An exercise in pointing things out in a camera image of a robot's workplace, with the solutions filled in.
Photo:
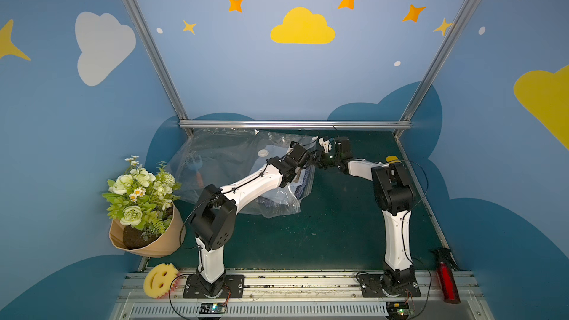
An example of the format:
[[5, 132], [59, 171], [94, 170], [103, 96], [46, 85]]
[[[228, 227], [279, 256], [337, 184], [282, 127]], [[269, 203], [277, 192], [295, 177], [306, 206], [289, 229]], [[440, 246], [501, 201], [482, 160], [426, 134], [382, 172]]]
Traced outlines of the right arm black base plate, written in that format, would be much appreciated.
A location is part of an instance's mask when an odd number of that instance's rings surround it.
[[355, 278], [364, 298], [415, 298], [422, 295], [413, 275], [358, 272]]

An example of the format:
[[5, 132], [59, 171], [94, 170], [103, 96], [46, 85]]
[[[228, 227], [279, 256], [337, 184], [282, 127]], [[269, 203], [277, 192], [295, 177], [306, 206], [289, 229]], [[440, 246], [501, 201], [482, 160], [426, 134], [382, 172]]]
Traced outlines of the clear plastic vacuum bag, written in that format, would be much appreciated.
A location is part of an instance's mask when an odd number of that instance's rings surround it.
[[[204, 186], [220, 188], [254, 173], [267, 159], [284, 156], [292, 142], [311, 149], [317, 137], [264, 130], [201, 129], [179, 148], [166, 170], [182, 185], [177, 191], [181, 199], [196, 204], [204, 188], [197, 186], [194, 173], [187, 167], [189, 156], [201, 156], [203, 166], [199, 171]], [[261, 149], [268, 150], [269, 155], [259, 157]], [[262, 194], [242, 212], [267, 219], [299, 213], [301, 201], [312, 191], [315, 172], [314, 166], [302, 170], [287, 187]]]

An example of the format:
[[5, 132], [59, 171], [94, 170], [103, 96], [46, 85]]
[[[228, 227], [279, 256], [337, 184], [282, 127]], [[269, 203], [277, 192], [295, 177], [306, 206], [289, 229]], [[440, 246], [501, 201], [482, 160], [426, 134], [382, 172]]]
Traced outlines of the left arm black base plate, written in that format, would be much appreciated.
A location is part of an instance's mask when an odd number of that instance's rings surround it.
[[244, 292], [244, 275], [224, 273], [214, 283], [208, 283], [197, 273], [191, 275], [186, 281], [184, 299], [241, 299]]

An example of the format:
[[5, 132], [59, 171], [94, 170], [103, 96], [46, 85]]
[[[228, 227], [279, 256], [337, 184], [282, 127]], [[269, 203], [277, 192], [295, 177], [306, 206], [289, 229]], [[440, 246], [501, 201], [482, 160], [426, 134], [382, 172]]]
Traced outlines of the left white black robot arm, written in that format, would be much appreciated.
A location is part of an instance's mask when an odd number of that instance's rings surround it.
[[249, 176], [220, 188], [204, 188], [188, 222], [199, 252], [198, 277], [208, 292], [219, 292], [225, 282], [224, 247], [242, 209], [266, 192], [287, 187], [320, 154], [316, 148], [293, 142], [284, 156], [267, 159]]

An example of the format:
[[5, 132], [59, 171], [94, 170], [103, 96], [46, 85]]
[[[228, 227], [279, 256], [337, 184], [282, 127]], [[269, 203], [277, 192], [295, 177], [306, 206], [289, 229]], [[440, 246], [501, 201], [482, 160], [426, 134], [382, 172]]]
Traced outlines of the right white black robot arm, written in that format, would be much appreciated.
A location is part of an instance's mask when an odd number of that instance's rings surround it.
[[409, 223], [411, 209], [416, 205], [412, 178], [402, 160], [391, 156], [385, 163], [355, 159], [352, 153], [322, 153], [323, 167], [337, 167], [343, 173], [372, 182], [373, 194], [385, 221], [386, 250], [382, 289], [396, 296], [416, 283], [410, 254]]

